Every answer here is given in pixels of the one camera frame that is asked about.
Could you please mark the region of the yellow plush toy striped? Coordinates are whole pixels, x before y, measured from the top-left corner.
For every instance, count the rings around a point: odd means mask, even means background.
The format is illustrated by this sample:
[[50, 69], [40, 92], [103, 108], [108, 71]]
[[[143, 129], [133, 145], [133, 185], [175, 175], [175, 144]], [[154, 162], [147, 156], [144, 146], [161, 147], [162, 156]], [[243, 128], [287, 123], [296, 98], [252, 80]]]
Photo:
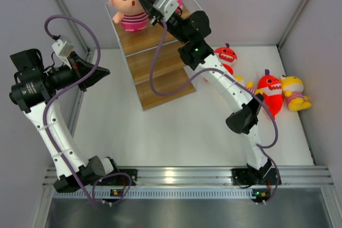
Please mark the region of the yellow plush toy striped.
[[237, 80], [238, 83], [243, 85], [245, 88], [248, 89], [248, 91], [250, 91], [254, 95], [257, 95], [257, 94], [261, 94], [262, 95], [263, 94], [263, 90], [262, 89], [254, 88], [252, 81], [245, 82], [245, 80], [241, 76], [234, 76], [234, 78]]

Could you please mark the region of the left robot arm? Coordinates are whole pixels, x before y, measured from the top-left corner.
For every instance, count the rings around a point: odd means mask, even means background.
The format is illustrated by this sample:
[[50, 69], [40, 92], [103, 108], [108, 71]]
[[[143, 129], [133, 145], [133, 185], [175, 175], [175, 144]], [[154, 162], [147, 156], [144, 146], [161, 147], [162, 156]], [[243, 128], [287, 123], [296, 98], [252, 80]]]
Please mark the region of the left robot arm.
[[10, 59], [17, 72], [9, 97], [37, 129], [50, 152], [57, 173], [55, 190], [72, 193], [101, 178], [109, 185], [117, 184], [121, 172], [111, 157], [87, 158], [78, 149], [57, 97], [58, 92], [64, 93], [76, 82], [80, 90], [86, 91], [110, 71], [83, 60], [74, 51], [67, 57], [67, 64], [60, 67], [44, 68], [38, 49], [12, 54]]

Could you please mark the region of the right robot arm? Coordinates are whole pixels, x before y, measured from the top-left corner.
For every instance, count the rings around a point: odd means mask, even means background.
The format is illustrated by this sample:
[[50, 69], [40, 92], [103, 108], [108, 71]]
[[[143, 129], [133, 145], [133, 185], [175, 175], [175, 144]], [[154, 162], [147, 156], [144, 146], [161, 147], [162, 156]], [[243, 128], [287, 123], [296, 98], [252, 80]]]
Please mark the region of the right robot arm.
[[193, 79], [201, 75], [225, 97], [232, 114], [226, 119], [228, 128], [245, 138], [247, 167], [242, 177], [246, 184], [261, 184], [275, 168], [264, 152], [258, 130], [258, 113], [265, 108], [262, 94], [255, 95], [241, 85], [223, 66], [205, 37], [211, 33], [209, 18], [204, 11], [195, 11], [187, 18], [178, 14], [176, 0], [138, 0], [152, 25], [159, 24], [182, 47], [178, 53], [182, 62], [194, 71]]

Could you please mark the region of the red shark plush left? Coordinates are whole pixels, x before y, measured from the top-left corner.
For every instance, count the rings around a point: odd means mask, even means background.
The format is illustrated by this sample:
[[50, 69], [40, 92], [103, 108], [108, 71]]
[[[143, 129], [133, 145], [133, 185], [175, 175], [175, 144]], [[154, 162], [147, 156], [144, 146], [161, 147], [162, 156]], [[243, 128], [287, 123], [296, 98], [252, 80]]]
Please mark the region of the red shark plush left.
[[217, 55], [219, 61], [223, 65], [223, 67], [231, 74], [234, 74], [233, 65], [237, 61], [238, 57], [235, 51], [230, 47], [229, 43], [226, 43], [225, 46], [219, 47], [214, 50], [214, 53]]

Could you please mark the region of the red shark plush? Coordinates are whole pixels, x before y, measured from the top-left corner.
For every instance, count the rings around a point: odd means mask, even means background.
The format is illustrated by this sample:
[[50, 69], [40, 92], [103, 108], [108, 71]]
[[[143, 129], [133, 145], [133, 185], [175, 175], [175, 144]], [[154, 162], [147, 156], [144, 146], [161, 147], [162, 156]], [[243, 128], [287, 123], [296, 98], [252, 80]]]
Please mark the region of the red shark plush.
[[237, 61], [238, 57], [235, 51], [230, 47], [229, 43], [226, 43], [225, 46], [219, 47], [214, 50], [214, 53], [217, 55], [219, 61], [223, 65], [223, 67], [231, 74], [234, 74], [233, 65]]
[[280, 80], [271, 75], [268, 69], [265, 69], [265, 74], [258, 81], [257, 90], [263, 95], [264, 103], [275, 120], [276, 115], [283, 107], [284, 101]]

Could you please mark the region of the red shark plush right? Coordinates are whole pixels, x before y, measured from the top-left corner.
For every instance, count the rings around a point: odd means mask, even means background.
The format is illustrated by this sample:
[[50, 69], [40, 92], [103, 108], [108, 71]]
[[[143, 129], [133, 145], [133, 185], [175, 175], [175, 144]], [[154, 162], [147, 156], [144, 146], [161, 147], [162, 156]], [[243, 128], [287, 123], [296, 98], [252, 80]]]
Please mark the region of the red shark plush right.
[[257, 90], [263, 95], [264, 103], [275, 120], [276, 115], [283, 107], [284, 101], [280, 80], [271, 75], [268, 69], [265, 69], [265, 74], [258, 81]]

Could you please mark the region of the yellow plush toy right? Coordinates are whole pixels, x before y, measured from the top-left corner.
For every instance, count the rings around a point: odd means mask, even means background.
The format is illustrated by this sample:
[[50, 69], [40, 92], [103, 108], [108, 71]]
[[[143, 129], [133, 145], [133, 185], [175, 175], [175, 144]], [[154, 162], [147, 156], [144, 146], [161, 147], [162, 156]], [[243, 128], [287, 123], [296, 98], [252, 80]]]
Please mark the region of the yellow plush toy right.
[[304, 95], [304, 84], [300, 78], [282, 75], [280, 82], [287, 108], [290, 111], [298, 112], [311, 108], [312, 103], [309, 101], [308, 96]]

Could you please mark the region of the aluminium frame post left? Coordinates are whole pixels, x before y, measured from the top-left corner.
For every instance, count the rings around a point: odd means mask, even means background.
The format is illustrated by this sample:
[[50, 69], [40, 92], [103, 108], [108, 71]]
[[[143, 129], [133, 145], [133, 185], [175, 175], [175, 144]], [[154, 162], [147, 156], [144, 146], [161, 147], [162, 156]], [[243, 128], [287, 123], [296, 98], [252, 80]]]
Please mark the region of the aluminium frame post left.
[[[59, 11], [67, 16], [72, 16], [69, 8], [67, 7], [66, 3], [64, 0], [54, 0], [55, 4], [57, 5]], [[82, 48], [82, 51], [85, 54], [89, 54], [90, 49], [88, 48], [85, 39], [83, 38], [83, 36], [81, 35], [80, 30], [78, 29], [77, 25], [72, 22], [72, 21], [68, 21], [68, 26], [71, 29], [72, 33], [74, 34], [74, 36], [76, 37], [76, 41], [78, 42], [78, 44], [80, 45], [80, 47]]]

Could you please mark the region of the aluminium frame post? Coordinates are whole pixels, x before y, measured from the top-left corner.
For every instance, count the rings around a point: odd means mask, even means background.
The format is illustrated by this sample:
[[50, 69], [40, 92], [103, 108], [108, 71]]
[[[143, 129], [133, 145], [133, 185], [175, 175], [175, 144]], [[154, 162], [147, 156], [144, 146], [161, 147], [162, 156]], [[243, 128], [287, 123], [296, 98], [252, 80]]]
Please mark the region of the aluminium frame post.
[[[64, 0], [54, 0], [55, 4], [57, 5], [59, 11], [67, 16], [72, 16], [69, 8], [67, 7], [66, 3]], [[80, 47], [82, 48], [82, 51], [85, 54], [89, 54], [90, 49], [88, 48], [85, 39], [83, 38], [83, 36], [81, 35], [80, 30], [78, 29], [77, 25], [72, 22], [72, 21], [68, 21], [68, 26], [71, 29], [72, 33], [74, 34], [74, 36], [76, 37], [76, 41], [78, 42], [78, 44], [80, 45]]]
[[304, 13], [307, 5], [309, 4], [310, 0], [300, 0], [298, 6], [296, 7], [295, 12], [291, 16], [289, 22], [287, 23], [284, 32], [282, 33], [278, 43], [277, 43], [277, 49], [280, 50], [283, 45], [285, 44], [286, 40], [291, 35], [292, 31], [294, 30], [294, 27], [296, 23], [299, 21], [300, 17]]

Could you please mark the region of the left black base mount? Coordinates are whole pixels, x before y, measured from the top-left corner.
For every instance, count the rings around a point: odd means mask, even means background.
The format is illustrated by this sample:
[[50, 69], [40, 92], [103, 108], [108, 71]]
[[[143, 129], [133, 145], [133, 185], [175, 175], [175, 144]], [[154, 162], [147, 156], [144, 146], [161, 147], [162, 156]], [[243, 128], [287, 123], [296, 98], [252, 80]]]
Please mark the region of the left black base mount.
[[115, 175], [108, 177], [104, 180], [106, 185], [111, 186], [128, 186], [129, 180], [131, 179], [131, 185], [136, 186], [138, 170], [133, 168], [124, 168], [119, 170], [114, 170], [109, 173], [109, 175], [114, 175], [117, 173], [122, 173], [122, 175]]

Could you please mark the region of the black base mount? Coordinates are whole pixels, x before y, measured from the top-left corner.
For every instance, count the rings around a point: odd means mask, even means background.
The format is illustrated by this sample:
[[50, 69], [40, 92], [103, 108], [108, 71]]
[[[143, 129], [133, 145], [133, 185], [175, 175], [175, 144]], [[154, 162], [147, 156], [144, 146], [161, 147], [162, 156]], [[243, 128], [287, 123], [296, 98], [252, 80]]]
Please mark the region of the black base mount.
[[129, 180], [131, 179], [131, 185], [136, 186], [138, 170], [133, 168], [124, 168], [119, 170], [114, 170], [109, 173], [109, 175], [114, 175], [117, 173], [122, 173], [122, 175], [115, 175], [108, 177], [104, 180], [106, 185], [111, 186], [128, 186]]
[[254, 185], [267, 185], [267, 180], [254, 170], [248, 168], [234, 168], [231, 171], [232, 182], [240, 188], [249, 188]]

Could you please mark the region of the aluminium frame post right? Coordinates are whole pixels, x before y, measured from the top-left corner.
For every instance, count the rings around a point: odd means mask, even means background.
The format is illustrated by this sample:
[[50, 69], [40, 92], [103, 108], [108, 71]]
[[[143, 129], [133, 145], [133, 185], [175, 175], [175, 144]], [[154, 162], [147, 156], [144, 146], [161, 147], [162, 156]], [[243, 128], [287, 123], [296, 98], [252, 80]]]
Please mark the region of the aluminium frame post right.
[[278, 43], [277, 43], [277, 49], [280, 50], [283, 45], [285, 44], [286, 40], [291, 35], [292, 31], [294, 30], [294, 27], [296, 23], [299, 21], [300, 17], [304, 13], [307, 5], [309, 4], [310, 0], [300, 0], [298, 6], [296, 7], [295, 12], [291, 16], [289, 22], [287, 23], [284, 32], [282, 33]]

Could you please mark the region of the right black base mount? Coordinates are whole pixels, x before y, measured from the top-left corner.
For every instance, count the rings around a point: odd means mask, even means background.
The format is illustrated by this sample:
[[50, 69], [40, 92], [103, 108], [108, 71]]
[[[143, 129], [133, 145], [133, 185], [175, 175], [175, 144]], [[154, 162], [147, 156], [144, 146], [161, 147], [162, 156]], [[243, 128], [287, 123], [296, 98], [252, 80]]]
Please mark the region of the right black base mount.
[[254, 185], [267, 185], [267, 180], [254, 170], [248, 168], [234, 168], [231, 171], [232, 182], [240, 188], [249, 188]]

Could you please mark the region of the aluminium mounting rail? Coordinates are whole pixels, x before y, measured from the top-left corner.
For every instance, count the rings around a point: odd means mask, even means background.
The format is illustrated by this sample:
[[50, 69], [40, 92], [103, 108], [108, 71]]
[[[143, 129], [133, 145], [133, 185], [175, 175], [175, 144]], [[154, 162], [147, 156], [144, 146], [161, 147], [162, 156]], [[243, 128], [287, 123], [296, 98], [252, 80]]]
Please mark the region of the aluminium mounting rail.
[[86, 190], [95, 200], [122, 199], [260, 199], [275, 188], [323, 189], [334, 186], [325, 166], [282, 166], [271, 170], [267, 185], [240, 188], [232, 182], [232, 167], [142, 167], [136, 186], [106, 185], [104, 180]]

